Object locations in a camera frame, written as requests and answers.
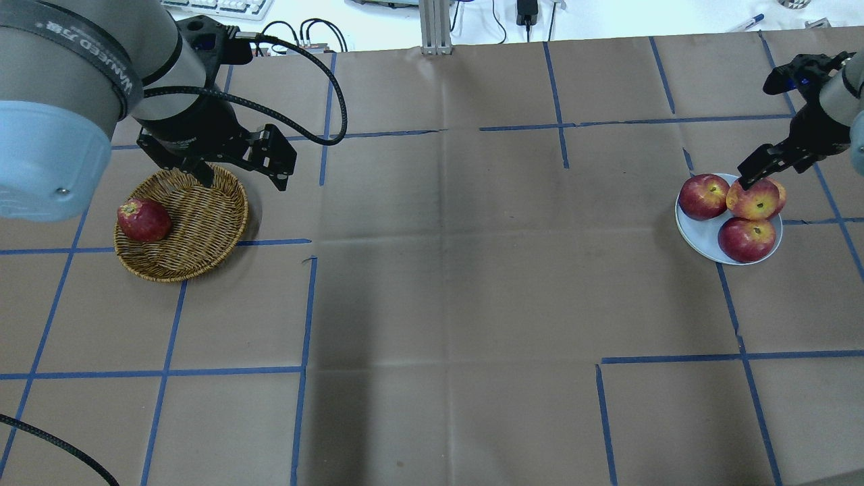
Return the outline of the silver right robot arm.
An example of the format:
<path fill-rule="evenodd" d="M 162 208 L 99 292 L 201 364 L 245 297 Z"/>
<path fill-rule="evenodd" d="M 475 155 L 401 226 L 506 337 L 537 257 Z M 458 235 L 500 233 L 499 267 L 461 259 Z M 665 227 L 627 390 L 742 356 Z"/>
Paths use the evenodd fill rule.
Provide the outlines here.
<path fill-rule="evenodd" d="M 767 95 L 797 91 L 805 104 L 790 121 L 787 138 L 762 144 L 737 170 L 744 190 L 788 168 L 802 174 L 815 163 L 848 151 L 863 174 L 863 55 L 797 55 L 766 77 Z"/>

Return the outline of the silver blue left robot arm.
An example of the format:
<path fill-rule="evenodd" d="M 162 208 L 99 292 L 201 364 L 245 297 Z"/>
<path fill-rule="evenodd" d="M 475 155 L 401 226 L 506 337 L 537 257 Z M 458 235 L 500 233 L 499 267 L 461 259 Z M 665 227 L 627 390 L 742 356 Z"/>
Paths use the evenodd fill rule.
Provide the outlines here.
<path fill-rule="evenodd" d="M 247 130 L 216 83 L 251 61 L 253 36 L 157 1 L 3 1 L 3 218 L 64 221 L 90 205 L 117 124 L 164 170 L 210 187 L 214 163 L 285 190 L 297 154 L 277 127 Z"/>

